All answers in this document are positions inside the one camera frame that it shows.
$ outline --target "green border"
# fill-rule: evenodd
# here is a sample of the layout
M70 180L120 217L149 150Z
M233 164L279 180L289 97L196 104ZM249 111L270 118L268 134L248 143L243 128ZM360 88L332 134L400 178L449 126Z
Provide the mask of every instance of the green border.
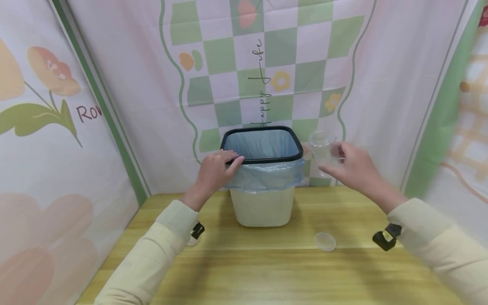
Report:
M142 174L139 163L137 162L134 151L132 150L132 147L130 146L130 142L127 138L127 135L126 135L124 129L122 128L121 121L119 119L119 116L117 115L117 112L115 111L115 107L114 107L113 102L110 98L110 95L108 94L108 90L102 81L102 78L101 78L101 75L100 75L100 72L99 72L97 66L95 65L95 61L93 59L93 56L89 52L88 45L87 45L83 35L81 34L80 28L79 28L78 24L76 23L76 20L73 18L75 26L77 28L77 31L80 33L80 37L82 39L84 47L88 53L88 56L90 57L90 60L92 62L93 67L95 68L95 72L97 74L97 77L99 78L100 84L102 84L103 90L104 90L106 96L108 97L108 101L109 101L111 109L115 115L117 123L120 126L123 137L125 138L125 141L127 143L127 146L129 147L130 153L132 154L133 160L136 163L137 169L139 170L140 176L139 176L134 164L132 163L132 159L129 155L129 152L127 151L127 147L125 147L125 145L124 145L124 142L123 142L122 137L119 133L119 130L118 130L117 126L115 125L115 122L114 122L114 119L112 118L111 112L108 109L107 103L105 102L105 100L102 96L102 92L101 92L100 88L98 87L97 82L95 81L95 77L94 77L92 71L90 70L90 66L88 65L88 61L86 60L86 58L83 54L83 51L80 47L80 44L77 41L76 36L74 34L73 28L71 27L71 24L70 24L70 22L66 16L66 13L63 10L62 4L61 4L62 0L51 0L51 1L52 1L52 4L53 4L59 18L60 18L61 24L64 27L71 44L73 45L74 51L75 51L76 55L78 56L78 59L80 60L81 66L82 66L82 68L86 74L87 80L90 84L90 87L93 90L95 98L96 98L100 108L103 111L105 120L107 121L108 127L112 133L112 136L114 137L115 143L116 143L117 148L119 149L120 155L122 157L125 169L127 171L129 179L132 183L132 187L134 188L138 204L139 204L139 206L142 206L142 204L147 200L148 196L151 196L151 192L150 192L149 186L147 185L147 182L146 182L146 180ZM67 2L65 2L65 5L70 10L71 16L73 16L73 14L71 12L71 8L69 7L69 4ZM145 191L144 186L142 185L141 178L142 178L142 181L144 182L144 185L147 189L147 192Z
M479 0L437 94L405 187L405 195L408 197L420 198L425 195L450 146L459 112L459 83L468 65L483 7L484 1Z
M344 121L341 118L341 109L342 109L342 106L344 106L344 104L346 103L346 100L349 98L349 95L351 94L351 91L352 91L352 86L354 85L354 73L356 72L356 52L358 50L359 43L361 42L361 39L363 39L363 36L365 35L367 28L369 27L369 23L371 22L371 19L373 18L374 10L376 8L376 1L377 0L374 0L374 2L373 2L373 7L371 9L371 14L369 15L369 19L368 19L368 21L366 23L365 29L361 33L361 36L359 36L358 42L354 46L354 51L352 53L352 76L351 76L351 84L349 85L349 90L347 91L346 97L344 97L344 100L339 105L339 108L337 108L337 120L339 121L339 123L341 124L341 127L342 127L342 141L343 142L346 140L346 124L344 124Z
M197 139L198 139L198 129L197 129L196 125L190 120L190 118L188 117L188 115L186 114L186 112L185 112L185 110L183 108L183 89L184 89L184 76L183 76L183 71L180 69L180 67L178 66L178 64L174 61L174 59L169 54L168 46L166 45L166 42L164 41L163 17L164 17L165 10L166 10L166 6L165 6L165 3L164 3L164 0L161 0L161 13L159 15L159 35L161 37L161 43L163 44L163 48L164 48L164 52L166 53L166 56L168 56L169 61L178 70L178 73L180 74L180 79L181 79L181 82L182 82L182 84L180 86L180 93L178 95L179 104L180 104L180 110L183 113L183 116L184 116L185 120L191 125L191 127L193 127L193 131L195 132L195 138L193 139L193 145L192 145L193 146L193 156L195 157L195 160L199 164L202 164L202 162L200 162L200 160L198 159L197 149L196 149L196 147L197 147Z

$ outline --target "trash can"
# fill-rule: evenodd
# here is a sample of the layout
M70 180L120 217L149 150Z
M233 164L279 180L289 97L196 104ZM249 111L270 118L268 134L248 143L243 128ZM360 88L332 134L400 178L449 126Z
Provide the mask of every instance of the trash can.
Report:
M303 148L293 130L286 126L233 129L224 135L221 148L245 158L226 185L237 221L250 227L287 224L295 186L305 177Z

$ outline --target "black clip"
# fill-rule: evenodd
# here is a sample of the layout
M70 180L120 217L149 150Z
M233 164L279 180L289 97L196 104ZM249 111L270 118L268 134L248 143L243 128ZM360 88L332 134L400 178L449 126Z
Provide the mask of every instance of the black clip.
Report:
M389 224L384 231L373 235L373 241L384 251L392 249L396 245L396 238L402 233L402 227L397 224Z
M205 232L205 227L201 223L197 223L191 230L190 236L198 239L202 233Z

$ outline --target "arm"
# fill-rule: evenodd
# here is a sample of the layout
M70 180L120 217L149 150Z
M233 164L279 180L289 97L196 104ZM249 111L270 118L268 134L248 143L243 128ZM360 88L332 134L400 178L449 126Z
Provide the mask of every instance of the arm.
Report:
M403 195L391 186L383 192ZM452 221L419 199L398 204L388 213L402 227L398 240L465 304L488 304L488 251Z
M466 304L488 304L488 250L452 221L419 199L408 200L383 180L368 153L348 143L333 152L341 166L321 170L375 202L392 224L402 227L405 249L420 258Z
M198 212L244 161L237 157L234 152L221 150L203 160L195 185L158 216L108 279L95 305L151 303L175 257L186 246L190 231L198 222ZM225 163L235 158L227 169Z

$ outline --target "wooden table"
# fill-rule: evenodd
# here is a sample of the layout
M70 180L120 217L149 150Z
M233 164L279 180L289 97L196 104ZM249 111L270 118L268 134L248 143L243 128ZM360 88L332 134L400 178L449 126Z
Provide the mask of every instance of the wooden table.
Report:
M88 286L93 300L114 269L161 211L179 195L151 197L134 217ZM400 244L383 252L372 235L385 228L381 210L344 187L300 188L290 222L247 228L230 195L217 193L201 211L201 242L175 260L156 305L459 305L457 298ZM337 240L334 252L314 244L316 232Z

